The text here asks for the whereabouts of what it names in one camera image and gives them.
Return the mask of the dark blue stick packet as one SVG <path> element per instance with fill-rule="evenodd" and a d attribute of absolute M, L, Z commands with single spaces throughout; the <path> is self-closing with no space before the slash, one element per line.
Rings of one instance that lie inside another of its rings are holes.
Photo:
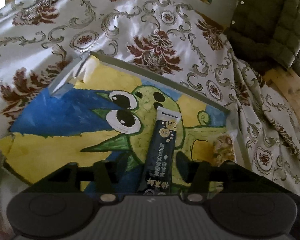
<path fill-rule="evenodd" d="M 170 193 L 173 153 L 180 120 L 179 112 L 164 107 L 157 108 L 155 126 L 138 188 L 139 194 L 155 196 Z"/>

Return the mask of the olive quilted jacket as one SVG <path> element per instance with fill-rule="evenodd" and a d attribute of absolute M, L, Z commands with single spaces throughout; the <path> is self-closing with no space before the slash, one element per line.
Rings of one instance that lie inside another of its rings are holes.
<path fill-rule="evenodd" d="M 300 0 L 239 0 L 226 36 L 259 74 L 281 67 L 300 77 Z"/>

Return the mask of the nut granola bar packet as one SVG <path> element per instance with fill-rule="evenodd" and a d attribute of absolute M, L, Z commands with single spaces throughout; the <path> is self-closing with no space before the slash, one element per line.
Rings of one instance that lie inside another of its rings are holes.
<path fill-rule="evenodd" d="M 229 134 L 222 134 L 213 142 L 212 166 L 219 167 L 225 161 L 237 163 L 234 140 Z"/>

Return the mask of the wooden bed frame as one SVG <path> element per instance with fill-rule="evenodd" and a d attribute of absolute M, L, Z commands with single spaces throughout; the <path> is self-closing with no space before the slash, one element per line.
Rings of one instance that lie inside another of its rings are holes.
<path fill-rule="evenodd" d="M 286 98 L 300 124 L 300 77 L 292 70 L 274 68 L 265 73 L 266 83 Z"/>

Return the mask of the floral satin bedspread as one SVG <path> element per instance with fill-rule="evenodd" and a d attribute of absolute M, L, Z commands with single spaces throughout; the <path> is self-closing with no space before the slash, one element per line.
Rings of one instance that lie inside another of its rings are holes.
<path fill-rule="evenodd" d="M 69 162 L 115 161 L 117 192 L 142 180 L 157 108 L 179 112 L 179 151 L 212 164 L 213 142 L 300 196 L 300 127 L 288 102 L 185 0 L 15 0 L 0 10 L 0 173 L 36 183 Z M 17 183 L 0 181 L 0 239 Z"/>

